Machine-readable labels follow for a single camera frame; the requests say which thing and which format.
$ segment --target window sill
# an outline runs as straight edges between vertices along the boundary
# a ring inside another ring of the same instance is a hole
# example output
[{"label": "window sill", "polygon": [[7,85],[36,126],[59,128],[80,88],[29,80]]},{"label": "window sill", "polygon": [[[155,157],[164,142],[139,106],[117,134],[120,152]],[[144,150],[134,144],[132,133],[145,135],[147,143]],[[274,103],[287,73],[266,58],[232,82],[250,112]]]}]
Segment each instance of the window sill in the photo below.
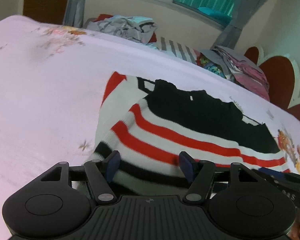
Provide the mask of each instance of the window sill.
[{"label": "window sill", "polygon": [[210,25],[211,27],[214,27],[220,31],[223,31],[225,26],[223,26],[222,24],[218,23],[217,21],[215,21],[213,18],[209,17],[208,15],[205,15],[204,13],[200,12],[199,10],[194,11],[194,9],[189,9],[186,8],[184,6],[186,5],[179,5],[177,3],[168,3],[166,2],[167,0],[142,0],[142,1],[146,1],[149,3],[153,3],[153,4],[157,4],[157,5],[161,5],[163,7],[172,9],[174,11],[177,11],[179,13],[182,13],[184,15],[190,16],[192,18],[195,18],[197,20],[200,20],[208,25]]}]

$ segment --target crosshair symbol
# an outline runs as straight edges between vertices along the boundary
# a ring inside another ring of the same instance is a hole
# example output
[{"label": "crosshair symbol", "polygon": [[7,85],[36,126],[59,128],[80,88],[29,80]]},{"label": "crosshair symbol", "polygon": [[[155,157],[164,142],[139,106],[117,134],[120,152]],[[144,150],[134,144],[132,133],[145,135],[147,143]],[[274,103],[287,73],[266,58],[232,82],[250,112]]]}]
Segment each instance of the crosshair symbol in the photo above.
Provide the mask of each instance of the crosshair symbol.
[{"label": "crosshair symbol", "polygon": [[153,200],[152,198],[148,198],[148,199],[146,199],[146,201],[147,201],[148,203],[152,203],[154,200]]}]

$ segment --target pile of clothes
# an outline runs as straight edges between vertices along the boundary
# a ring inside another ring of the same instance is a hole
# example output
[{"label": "pile of clothes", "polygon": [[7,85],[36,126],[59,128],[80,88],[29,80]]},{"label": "pile of clothes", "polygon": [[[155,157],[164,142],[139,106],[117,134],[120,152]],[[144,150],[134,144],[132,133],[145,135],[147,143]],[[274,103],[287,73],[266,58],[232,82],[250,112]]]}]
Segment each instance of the pile of clothes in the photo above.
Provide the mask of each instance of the pile of clothes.
[{"label": "pile of clothes", "polygon": [[157,29],[157,24],[148,17],[115,15],[102,21],[90,22],[87,29],[148,44]]},{"label": "pile of clothes", "polygon": [[233,49],[215,46],[211,50],[201,50],[196,62],[198,66],[270,101],[269,83],[263,71]]}]

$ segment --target striped sweater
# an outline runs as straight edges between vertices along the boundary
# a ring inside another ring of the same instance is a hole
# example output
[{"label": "striped sweater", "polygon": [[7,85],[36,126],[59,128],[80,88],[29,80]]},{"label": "striped sweater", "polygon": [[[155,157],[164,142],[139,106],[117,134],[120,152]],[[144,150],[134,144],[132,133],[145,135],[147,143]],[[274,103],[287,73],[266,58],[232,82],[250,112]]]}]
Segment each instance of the striped sweater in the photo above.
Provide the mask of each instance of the striped sweater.
[{"label": "striped sweater", "polygon": [[178,166],[181,151],[222,167],[241,162],[288,169],[266,125],[244,116],[234,103],[117,72],[106,85],[96,145],[90,159],[104,159],[113,150],[121,154],[110,185],[116,193],[183,195],[189,185]]}]

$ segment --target white bed sheet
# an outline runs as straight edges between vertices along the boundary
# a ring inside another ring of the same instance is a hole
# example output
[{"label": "white bed sheet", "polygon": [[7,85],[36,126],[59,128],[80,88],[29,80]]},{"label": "white bed sheet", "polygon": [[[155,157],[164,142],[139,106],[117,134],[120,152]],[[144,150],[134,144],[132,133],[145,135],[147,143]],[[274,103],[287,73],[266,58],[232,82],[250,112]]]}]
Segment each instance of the white bed sheet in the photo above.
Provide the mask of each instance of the white bed sheet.
[{"label": "white bed sheet", "polygon": [[81,165],[93,152],[99,107],[113,71],[235,100],[274,137],[286,129],[300,145],[300,122],[259,96],[160,51],[85,31],[22,16],[0,22],[0,240],[10,237],[1,208],[11,194],[55,163]]}]

